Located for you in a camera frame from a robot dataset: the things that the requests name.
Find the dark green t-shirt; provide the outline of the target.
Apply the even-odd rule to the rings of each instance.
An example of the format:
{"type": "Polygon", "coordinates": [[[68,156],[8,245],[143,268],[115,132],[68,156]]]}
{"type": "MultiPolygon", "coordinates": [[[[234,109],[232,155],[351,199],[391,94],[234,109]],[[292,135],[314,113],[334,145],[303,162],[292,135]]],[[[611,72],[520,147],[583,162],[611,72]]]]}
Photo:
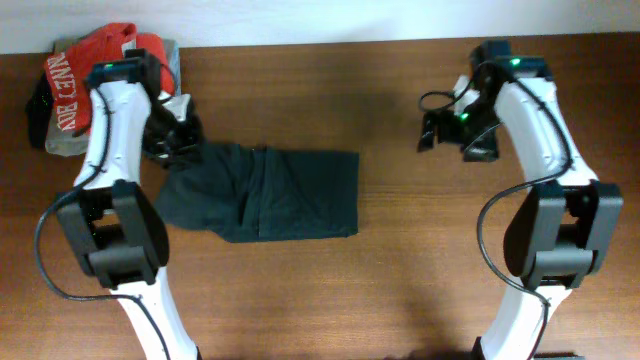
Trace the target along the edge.
{"type": "Polygon", "coordinates": [[[206,143],[201,156],[161,187],[154,207],[165,223],[230,243],[358,232],[356,152],[206,143]]]}

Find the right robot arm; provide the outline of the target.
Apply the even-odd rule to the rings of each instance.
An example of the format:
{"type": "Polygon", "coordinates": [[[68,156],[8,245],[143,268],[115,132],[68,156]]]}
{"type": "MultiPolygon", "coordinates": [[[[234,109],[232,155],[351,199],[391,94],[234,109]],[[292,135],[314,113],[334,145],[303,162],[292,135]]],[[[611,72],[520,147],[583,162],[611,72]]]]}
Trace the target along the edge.
{"type": "Polygon", "coordinates": [[[623,196],[581,156],[543,58],[515,55],[506,40],[486,40],[471,52],[470,66],[471,74],[444,92],[447,104],[422,110],[417,149],[448,143],[459,146],[466,162],[493,162],[499,157],[496,131],[507,130],[524,181],[491,197],[476,222],[481,256],[506,289],[469,356],[539,359],[554,312],[602,267],[623,196]],[[502,272],[488,254],[484,221],[499,200],[519,191],[527,195],[504,234],[508,270],[502,272]]]}

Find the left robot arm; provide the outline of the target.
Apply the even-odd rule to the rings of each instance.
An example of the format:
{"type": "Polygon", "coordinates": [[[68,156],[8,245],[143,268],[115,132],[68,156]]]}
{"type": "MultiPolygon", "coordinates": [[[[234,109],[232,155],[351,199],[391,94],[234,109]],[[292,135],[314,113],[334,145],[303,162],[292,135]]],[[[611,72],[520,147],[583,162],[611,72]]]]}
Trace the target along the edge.
{"type": "Polygon", "coordinates": [[[166,67],[145,49],[97,63],[86,79],[91,130],[72,189],[46,210],[55,215],[82,272],[105,294],[73,295],[52,279],[47,286],[77,302],[117,301],[149,359],[198,359],[171,294],[169,238],[164,222],[140,186],[148,157],[177,169],[200,158],[202,125],[191,97],[168,95],[166,67]]]}

